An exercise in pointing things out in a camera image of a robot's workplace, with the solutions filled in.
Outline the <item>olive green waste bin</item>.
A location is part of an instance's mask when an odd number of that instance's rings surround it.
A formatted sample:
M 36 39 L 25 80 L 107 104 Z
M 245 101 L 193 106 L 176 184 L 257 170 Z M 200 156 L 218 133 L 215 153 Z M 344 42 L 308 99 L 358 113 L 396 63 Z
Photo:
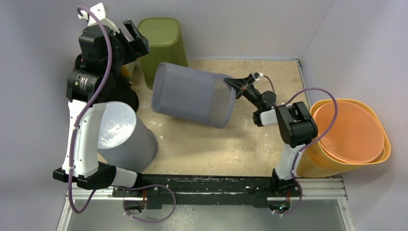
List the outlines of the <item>olive green waste bin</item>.
M 140 58 L 145 84 L 153 88 L 155 72 L 162 62 L 188 66 L 181 26 L 177 19 L 151 17 L 141 20 L 139 32 L 148 39 L 150 52 Z

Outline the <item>black ribbed waste bin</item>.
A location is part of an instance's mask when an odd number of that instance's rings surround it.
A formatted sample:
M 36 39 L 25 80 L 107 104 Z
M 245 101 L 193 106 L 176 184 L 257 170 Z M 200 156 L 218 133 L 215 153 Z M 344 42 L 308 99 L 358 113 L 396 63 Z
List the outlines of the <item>black ribbed waste bin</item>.
M 123 102 L 131 106 L 136 112 L 139 99 L 136 92 L 131 89 L 131 70 L 126 65 L 118 68 L 120 61 L 113 60 L 107 81 L 94 103 Z M 102 60 L 93 60 L 79 54 L 75 59 L 74 69 L 67 78 L 66 97 L 87 103 L 100 86 L 107 65 L 107 57 Z

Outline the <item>dark grey mesh bin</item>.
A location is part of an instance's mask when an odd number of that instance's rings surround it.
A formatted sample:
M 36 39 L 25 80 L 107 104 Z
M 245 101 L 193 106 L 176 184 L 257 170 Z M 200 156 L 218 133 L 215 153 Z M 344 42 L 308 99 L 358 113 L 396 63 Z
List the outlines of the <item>dark grey mesh bin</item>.
M 227 78 L 225 74 L 160 63 L 151 108 L 178 119 L 224 128 L 230 121 L 236 94 Z

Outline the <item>light grey smooth bucket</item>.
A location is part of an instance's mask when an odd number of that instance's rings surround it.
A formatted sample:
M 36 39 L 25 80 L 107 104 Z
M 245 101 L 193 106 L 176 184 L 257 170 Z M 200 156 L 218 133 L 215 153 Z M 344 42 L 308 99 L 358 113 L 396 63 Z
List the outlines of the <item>light grey smooth bucket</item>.
M 108 102 L 102 116 L 98 153 L 108 164 L 142 172 L 158 153 L 158 140 L 123 102 Z

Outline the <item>yellow mesh waste bin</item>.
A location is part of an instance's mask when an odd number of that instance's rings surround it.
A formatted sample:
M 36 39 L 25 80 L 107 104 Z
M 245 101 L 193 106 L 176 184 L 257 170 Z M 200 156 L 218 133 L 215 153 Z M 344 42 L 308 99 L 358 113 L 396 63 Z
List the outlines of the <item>yellow mesh waste bin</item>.
M 303 152 L 296 175 L 324 178 L 377 165 L 390 157 L 391 144 L 375 112 L 357 100 L 338 99 L 337 104 L 337 118 L 326 135 L 323 132 L 334 115 L 333 101 L 318 101 L 311 107 L 320 140 Z

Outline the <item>orange smooth bucket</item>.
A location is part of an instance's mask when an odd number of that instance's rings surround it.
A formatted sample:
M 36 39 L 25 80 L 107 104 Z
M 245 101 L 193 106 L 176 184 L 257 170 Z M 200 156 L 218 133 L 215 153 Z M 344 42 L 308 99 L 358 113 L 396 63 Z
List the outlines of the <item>orange smooth bucket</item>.
M 380 124 L 362 107 L 337 102 L 338 114 L 329 132 L 318 141 L 323 151 L 345 163 L 369 163 L 383 153 Z

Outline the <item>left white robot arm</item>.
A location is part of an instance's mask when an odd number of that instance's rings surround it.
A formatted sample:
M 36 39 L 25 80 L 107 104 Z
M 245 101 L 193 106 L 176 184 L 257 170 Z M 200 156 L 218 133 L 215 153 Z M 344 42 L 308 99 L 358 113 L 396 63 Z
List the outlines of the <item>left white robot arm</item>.
M 106 25 L 88 26 L 79 36 L 81 53 L 67 77 L 68 147 L 63 165 L 53 172 L 55 180 L 76 182 L 86 190 L 131 188 L 137 182 L 135 170 L 98 161 L 99 131 L 107 104 L 121 102 L 132 112 L 139 108 L 139 98 L 121 69 L 150 51 L 148 40 L 131 20 L 125 20 L 124 26 L 132 40 Z

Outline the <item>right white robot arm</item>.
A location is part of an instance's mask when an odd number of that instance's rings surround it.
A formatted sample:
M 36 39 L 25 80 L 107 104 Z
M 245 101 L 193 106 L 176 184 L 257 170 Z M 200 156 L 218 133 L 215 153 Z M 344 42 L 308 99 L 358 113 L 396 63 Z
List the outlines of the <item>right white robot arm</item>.
M 226 78 L 225 82 L 236 91 L 235 98 L 245 97 L 257 110 L 253 112 L 254 124 L 259 127 L 278 125 L 283 143 L 283 154 L 273 171 L 280 180 L 291 180 L 294 175 L 295 157 L 298 151 L 310 144 L 318 134 L 318 128 L 306 104 L 302 101 L 277 105 L 273 91 L 260 93 L 254 83 L 261 77 L 252 73 L 246 78 Z

